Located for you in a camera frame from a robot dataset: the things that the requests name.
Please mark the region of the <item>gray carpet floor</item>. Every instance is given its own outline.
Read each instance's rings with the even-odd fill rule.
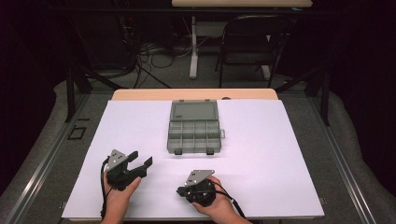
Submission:
[[[153,57],[156,66],[167,65],[172,60],[162,54]],[[194,80],[189,78],[190,57],[188,56],[174,58],[166,68],[155,67],[149,59],[147,63],[143,63],[143,66],[172,88],[216,88],[218,86],[218,73],[214,71],[216,58],[216,53],[205,51],[203,48],[200,51],[198,78]],[[266,87],[261,71],[254,70],[255,68],[226,69],[223,88]],[[276,76],[273,87],[282,85],[285,78],[288,77]],[[136,79],[136,71],[127,76],[112,78],[113,81],[128,88],[134,86]],[[7,220],[18,220],[18,223],[57,223],[60,220],[63,212],[62,203],[67,202],[106,103],[113,92],[94,79],[91,83],[94,91],[89,96],[77,91],[77,99],[80,102],[78,113],[69,124],[64,124],[67,112],[65,84],[61,83],[55,88],[57,103],[49,121],[25,163],[0,198],[2,208],[0,223],[6,223]],[[164,88],[161,83],[152,77],[146,77],[144,73],[139,78],[137,86],[144,89]],[[325,217],[307,220],[284,219],[282,223],[396,223],[396,199],[378,184],[373,173],[362,161],[359,142],[342,101],[331,94],[329,109],[331,126],[324,127],[318,118],[317,99],[306,98],[303,94],[304,86],[304,83],[300,83],[289,91],[280,93],[279,99],[283,101],[290,116],[290,122],[318,196],[326,201],[322,205]],[[71,134],[70,127],[84,128],[83,137],[67,139]],[[357,209],[356,202],[351,197],[351,190],[340,175],[340,168],[334,158],[334,145],[326,131],[333,135],[336,145],[341,149],[347,167],[358,183],[359,190],[375,221],[365,221]],[[45,181],[32,196],[32,200],[25,205],[21,216],[12,219],[10,215],[19,211],[16,205],[24,195],[29,181],[34,177],[37,167],[54,147],[57,147],[59,153],[53,158],[49,172],[43,176]],[[62,220],[62,223],[71,223],[71,221]],[[262,223],[278,223],[278,220],[263,220]]]

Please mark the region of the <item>gray compartment box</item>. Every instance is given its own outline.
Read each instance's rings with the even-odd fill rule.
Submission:
[[[216,101],[174,101],[169,121],[169,153],[220,152],[221,132]]]

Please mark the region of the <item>black chair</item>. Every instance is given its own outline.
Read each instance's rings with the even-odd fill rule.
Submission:
[[[227,23],[221,40],[216,71],[220,64],[221,88],[223,65],[269,65],[268,88],[290,31],[290,21],[279,15],[245,15]]]

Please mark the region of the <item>desk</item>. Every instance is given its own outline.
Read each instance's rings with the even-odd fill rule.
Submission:
[[[169,154],[166,149],[171,99],[218,100],[220,153]],[[273,90],[119,90],[108,102],[63,217],[99,220],[99,170],[113,148],[153,164],[134,193],[125,219],[201,220],[176,193],[193,169],[215,170],[224,188],[251,219],[324,216],[286,110]]]
[[[311,0],[172,0],[174,7],[311,7]],[[191,67],[190,78],[197,78],[198,49],[197,23],[193,16],[191,22]]]

